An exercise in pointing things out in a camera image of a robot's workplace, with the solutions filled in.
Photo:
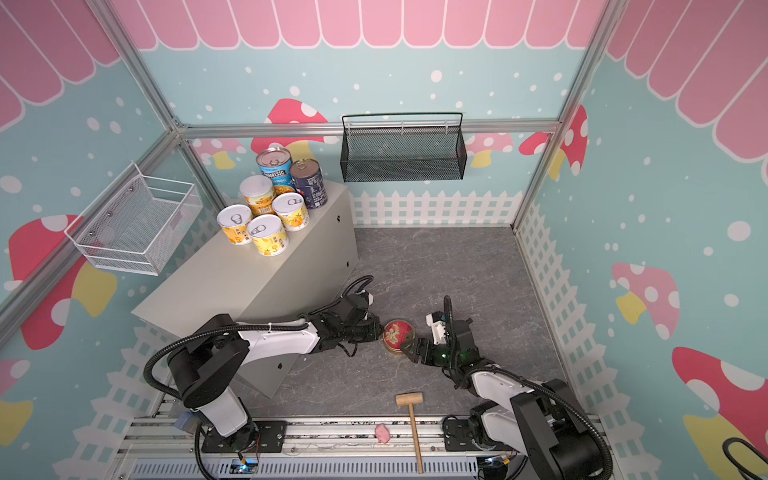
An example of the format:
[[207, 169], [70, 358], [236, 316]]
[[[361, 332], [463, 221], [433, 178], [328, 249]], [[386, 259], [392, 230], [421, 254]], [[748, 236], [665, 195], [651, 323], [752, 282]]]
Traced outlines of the red lid tin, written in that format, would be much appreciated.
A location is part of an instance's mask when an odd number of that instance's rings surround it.
[[393, 319], [385, 325], [382, 341], [388, 352], [401, 354], [401, 347], [403, 344], [413, 337], [414, 329], [409, 321], [404, 319]]

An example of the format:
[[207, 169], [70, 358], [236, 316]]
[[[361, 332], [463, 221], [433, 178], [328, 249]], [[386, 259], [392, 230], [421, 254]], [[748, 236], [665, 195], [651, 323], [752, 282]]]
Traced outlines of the white lid small can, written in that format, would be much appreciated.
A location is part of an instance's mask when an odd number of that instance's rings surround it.
[[308, 209], [301, 194], [283, 193], [272, 201], [272, 208], [289, 232], [304, 229], [309, 223]]

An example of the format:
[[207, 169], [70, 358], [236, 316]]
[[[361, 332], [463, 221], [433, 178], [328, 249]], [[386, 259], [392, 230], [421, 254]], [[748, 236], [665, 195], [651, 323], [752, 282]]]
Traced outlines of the grey metal cabinet counter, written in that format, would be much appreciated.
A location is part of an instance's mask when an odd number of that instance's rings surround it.
[[287, 322], [334, 300], [358, 262], [351, 197], [328, 181], [328, 202], [310, 213], [307, 227], [288, 235], [275, 257], [256, 246], [231, 244], [217, 233], [133, 310], [176, 337], [192, 334], [227, 313], [249, 323]]

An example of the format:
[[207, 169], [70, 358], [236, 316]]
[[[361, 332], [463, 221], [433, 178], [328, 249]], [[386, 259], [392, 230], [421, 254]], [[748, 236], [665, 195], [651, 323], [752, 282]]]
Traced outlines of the dark chopped tomatoes can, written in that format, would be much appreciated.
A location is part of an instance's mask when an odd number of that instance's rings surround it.
[[290, 174], [294, 188], [302, 195], [308, 209], [317, 209], [327, 203], [328, 196], [324, 187], [322, 172], [316, 160], [295, 161], [290, 168]]

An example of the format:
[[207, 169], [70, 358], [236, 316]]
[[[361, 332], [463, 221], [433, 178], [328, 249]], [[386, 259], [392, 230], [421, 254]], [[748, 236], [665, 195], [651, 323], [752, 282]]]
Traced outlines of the yellow can silver lid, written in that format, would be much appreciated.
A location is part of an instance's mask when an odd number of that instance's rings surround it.
[[252, 219], [251, 209], [242, 204], [230, 205], [222, 209], [216, 217], [228, 241], [237, 246], [246, 245], [251, 241], [247, 225]]

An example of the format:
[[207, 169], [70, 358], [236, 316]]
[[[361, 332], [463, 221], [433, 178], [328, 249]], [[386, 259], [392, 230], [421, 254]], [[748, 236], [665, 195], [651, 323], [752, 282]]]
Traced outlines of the green yellow white lid can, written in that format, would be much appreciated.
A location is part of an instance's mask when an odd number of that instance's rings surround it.
[[276, 196], [272, 181], [263, 175], [252, 175], [244, 179], [239, 192], [254, 216], [273, 214], [272, 202]]

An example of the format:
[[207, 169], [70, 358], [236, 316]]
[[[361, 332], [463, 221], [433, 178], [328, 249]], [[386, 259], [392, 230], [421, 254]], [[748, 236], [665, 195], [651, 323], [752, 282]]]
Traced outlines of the blue chicken noodle soup can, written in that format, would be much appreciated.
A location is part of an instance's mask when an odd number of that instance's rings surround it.
[[288, 149], [270, 147], [257, 155], [256, 162], [262, 174], [271, 180], [277, 195], [296, 191], [290, 172], [293, 160]]

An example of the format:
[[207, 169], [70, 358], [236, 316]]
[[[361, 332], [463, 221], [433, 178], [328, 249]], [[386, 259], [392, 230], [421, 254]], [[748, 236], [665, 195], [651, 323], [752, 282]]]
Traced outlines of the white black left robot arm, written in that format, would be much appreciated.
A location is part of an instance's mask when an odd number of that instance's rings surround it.
[[143, 368], [143, 380], [201, 414], [224, 439], [253, 437], [252, 417], [230, 388], [240, 367], [336, 348], [352, 357], [360, 344], [379, 340], [384, 326], [369, 311], [373, 297], [367, 286], [373, 280], [371, 275], [355, 279], [329, 304], [290, 322], [247, 324], [217, 314], [154, 353]]

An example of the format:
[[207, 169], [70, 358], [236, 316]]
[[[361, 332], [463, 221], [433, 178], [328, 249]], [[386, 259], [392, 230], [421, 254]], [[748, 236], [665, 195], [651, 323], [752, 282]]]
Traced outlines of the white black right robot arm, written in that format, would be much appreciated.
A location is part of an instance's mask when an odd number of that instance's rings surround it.
[[561, 379], [529, 380], [483, 357], [470, 325], [457, 320], [445, 296], [427, 316], [430, 340], [413, 337], [401, 347], [415, 364], [436, 367], [457, 390], [483, 400], [467, 419], [482, 448], [502, 444], [527, 459], [540, 479], [610, 479], [611, 449]]

